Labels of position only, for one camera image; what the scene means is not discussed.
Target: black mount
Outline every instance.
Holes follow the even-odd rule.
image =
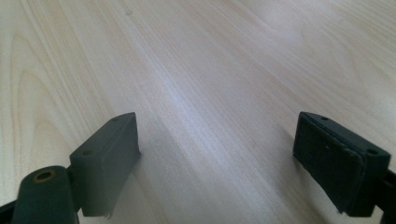
[[[388,170],[387,151],[331,119],[302,112],[293,155],[340,213],[370,217],[377,205],[381,223],[396,223],[396,175]]]
[[[112,214],[129,174],[140,158],[136,116],[108,121],[71,155],[71,165],[30,173],[18,199],[0,207],[0,223],[78,223],[84,217]]]

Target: wooden table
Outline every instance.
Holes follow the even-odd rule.
[[[310,111],[396,155],[395,11],[391,0],[3,0],[0,203],[134,111],[143,157],[113,218],[81,223],[378,223],[377,208],[337,214],[291,151]]]

